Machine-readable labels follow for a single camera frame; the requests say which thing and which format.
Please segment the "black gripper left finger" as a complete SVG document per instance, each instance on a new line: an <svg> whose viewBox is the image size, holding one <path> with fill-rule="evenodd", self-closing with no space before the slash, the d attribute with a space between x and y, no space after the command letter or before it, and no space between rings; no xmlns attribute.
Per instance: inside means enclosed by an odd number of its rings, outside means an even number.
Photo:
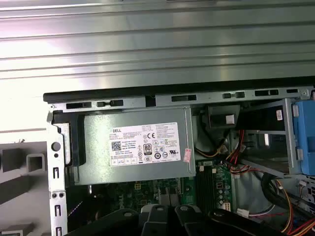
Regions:
<svg viewBox="0 0 315 236"><path fill-rule="evenodd" d="M94 221L69 232L68 236L166 236L170 203L143 205L140 212L119 207L118 198L101 199Z"/></svg>

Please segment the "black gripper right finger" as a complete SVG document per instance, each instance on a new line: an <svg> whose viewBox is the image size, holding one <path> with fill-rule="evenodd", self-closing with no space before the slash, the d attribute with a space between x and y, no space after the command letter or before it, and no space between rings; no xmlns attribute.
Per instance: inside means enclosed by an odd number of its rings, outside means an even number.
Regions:
<svg viewBox="0 0 315 236"><path fill-rule="evenodd" d="M215 193L212 188L195 195L195 189L184 190L183 194L170 193L170 205L179 221L177 236L282 236L278 230L251 221L228 210L214 208ZM208 212L189 204L186 197L205 200Z"/></svg>

